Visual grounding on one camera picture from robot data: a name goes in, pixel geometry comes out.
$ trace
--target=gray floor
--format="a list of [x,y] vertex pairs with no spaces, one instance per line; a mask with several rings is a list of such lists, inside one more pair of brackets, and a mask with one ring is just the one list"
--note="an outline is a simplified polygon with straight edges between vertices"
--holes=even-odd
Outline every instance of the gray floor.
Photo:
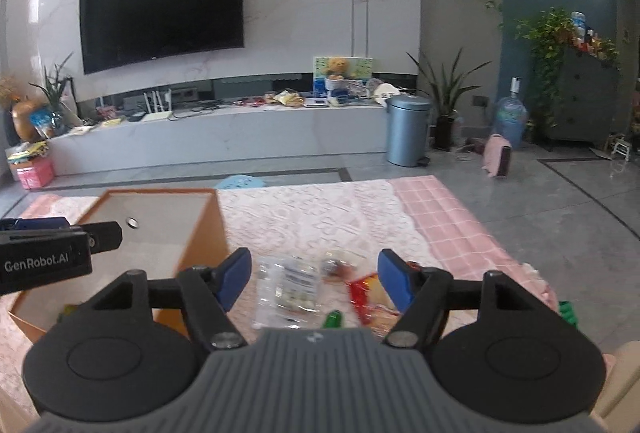
[[[603,350],[640,339],[640,169],[595,160],[584,149],[514,153],[510,175],[487,177],[476,155],[433,152],[428,168],[400,168],[383,154],[290,157],[128,169],[56,178],[61,196],[99,195],[126,185],[213,187],[229,174],[267,185],[436,175],[518,261],[536,267],[580,329]],[[0,190],[0,214],[19,216],[41,192]]]

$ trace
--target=power outlet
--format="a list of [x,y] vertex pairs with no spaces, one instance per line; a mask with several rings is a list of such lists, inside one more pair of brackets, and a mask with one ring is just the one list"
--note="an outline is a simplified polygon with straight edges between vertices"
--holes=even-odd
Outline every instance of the power outlet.
[[487,96],[473,96],[471,98],[471,105],[486,108],[487,106],[489,106],[489,98]]

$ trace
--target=television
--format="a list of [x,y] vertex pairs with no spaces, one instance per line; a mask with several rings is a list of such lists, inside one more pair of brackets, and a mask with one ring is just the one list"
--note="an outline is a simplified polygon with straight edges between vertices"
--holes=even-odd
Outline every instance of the television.
[[80,0],[84,73],[244,46],[242,0]]

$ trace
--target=blue water bottle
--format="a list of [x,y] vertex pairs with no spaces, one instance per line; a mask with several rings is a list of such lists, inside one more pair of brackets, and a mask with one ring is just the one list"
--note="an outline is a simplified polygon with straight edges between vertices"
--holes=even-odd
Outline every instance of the blue water bottle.
[[500,134],[517,150],[529,119],[529,112],[518,99],[520,78],[511,78],[511,95],[498,102],[495,112],[494,134]]

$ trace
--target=teddy bear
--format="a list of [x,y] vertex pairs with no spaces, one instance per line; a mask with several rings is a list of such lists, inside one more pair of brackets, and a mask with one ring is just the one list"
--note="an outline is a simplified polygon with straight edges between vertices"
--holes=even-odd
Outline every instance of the teddy bear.
[[328,79],[347,79],[349,60],[347,58],[329,58],[324,73]]

